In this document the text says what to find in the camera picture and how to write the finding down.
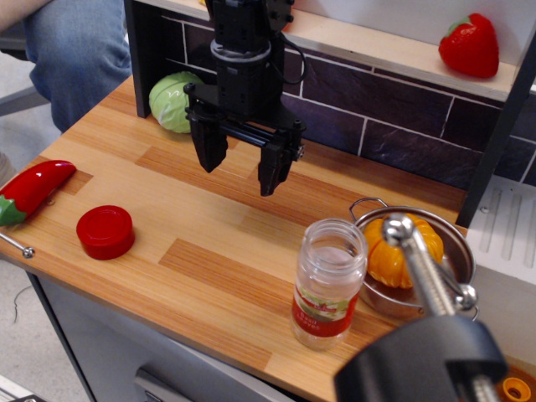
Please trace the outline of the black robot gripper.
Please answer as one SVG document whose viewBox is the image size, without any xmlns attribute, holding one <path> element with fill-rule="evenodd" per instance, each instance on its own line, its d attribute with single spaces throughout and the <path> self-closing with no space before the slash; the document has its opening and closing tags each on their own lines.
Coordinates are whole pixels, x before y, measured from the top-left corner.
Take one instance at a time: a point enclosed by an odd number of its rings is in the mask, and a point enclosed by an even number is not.
<svg viewBox="0 0 536 402">
<path fill-rule="evenodd" d="M 302 82 L 284 76 L 287 39 L 268 39 L 258 49 L 231 49 L 213 40 L 215 85 L 187 84 L 186 109 L 200 165 L 211 173 L 226 158 L 227 136 L 237 137 L 260 150 L 260 195 L 271 196 L 284 183 L 293 161 L 303 155 L 305 125 L 281 104 L 283 85 Z M 276 136 L 283 141 L 273 141 Z"/>
</svg>

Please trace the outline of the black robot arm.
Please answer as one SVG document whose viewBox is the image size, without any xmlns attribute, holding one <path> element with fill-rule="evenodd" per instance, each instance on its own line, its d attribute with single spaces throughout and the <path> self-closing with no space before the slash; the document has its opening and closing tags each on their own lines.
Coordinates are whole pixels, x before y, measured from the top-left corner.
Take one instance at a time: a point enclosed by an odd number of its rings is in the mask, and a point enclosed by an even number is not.
<svg viewBox="0 0 536 402">
<path fill-rule="evenodd" d="M 260 149 L 260 194 L 271 196 L 302 157 L 305 123 L 282 103 L 291 1 L 208 1 L 214 24 L 214 85 L 187 84 L 193 143 L 210 173 L 226 157 L 228 137 Z"/>
</svg>

